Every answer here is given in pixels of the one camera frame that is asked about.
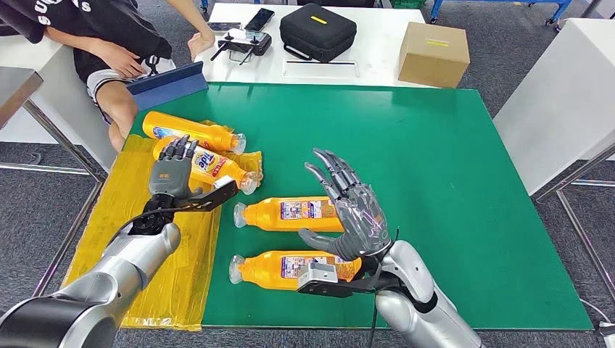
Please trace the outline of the person's right hand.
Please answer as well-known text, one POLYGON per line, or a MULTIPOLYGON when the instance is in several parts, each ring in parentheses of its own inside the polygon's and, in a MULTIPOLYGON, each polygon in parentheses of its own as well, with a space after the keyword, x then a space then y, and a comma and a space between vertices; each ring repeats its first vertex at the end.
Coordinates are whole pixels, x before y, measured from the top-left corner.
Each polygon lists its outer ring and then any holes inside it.
POLYGON ((116 43, 95 39, 89 51, 124 78, 137 78, 145 73, 139 56, 116 43))

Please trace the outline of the person's left hand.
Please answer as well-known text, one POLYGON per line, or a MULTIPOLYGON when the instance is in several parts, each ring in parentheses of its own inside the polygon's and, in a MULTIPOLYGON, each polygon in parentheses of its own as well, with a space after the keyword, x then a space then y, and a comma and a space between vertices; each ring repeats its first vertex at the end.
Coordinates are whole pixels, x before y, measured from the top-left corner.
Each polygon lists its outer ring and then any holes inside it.
POLYGON ((191 55, 191 60, 194 61, 198 54, 209 49, 215 43, 213 32, 195 33, 188 41, 187 46, 191 55))

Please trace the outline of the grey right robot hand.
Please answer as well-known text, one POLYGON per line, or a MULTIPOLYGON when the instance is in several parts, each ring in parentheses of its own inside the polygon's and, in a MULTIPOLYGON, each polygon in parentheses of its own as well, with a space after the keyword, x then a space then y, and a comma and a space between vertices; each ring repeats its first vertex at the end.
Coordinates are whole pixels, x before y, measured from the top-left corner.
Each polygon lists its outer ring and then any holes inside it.
POLYGON ((314 148, 314 155, 325 170, 306 162, 304 167, 322 185, 343 227, 333 238, 308 228, 299 237, 314 249, 334 254, 345 261, 369 257, 385 250, 391 243, 387 220, 370 185, 362 182, 348 163, 329 150, 314 148))

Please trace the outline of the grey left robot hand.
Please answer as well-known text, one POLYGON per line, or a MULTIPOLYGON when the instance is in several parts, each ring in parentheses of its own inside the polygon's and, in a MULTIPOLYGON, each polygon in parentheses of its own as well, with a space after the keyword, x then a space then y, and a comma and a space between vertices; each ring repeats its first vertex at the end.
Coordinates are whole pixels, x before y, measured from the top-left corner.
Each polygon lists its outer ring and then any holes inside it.
POLYGON ((169 139, 152 166, 148 189, 152 196, 167 194, 176 199, 188 199, 202 193, 201 188, 192 191, 189 188, 191 161, 197 140, 190 140, 189 135, 169 139))

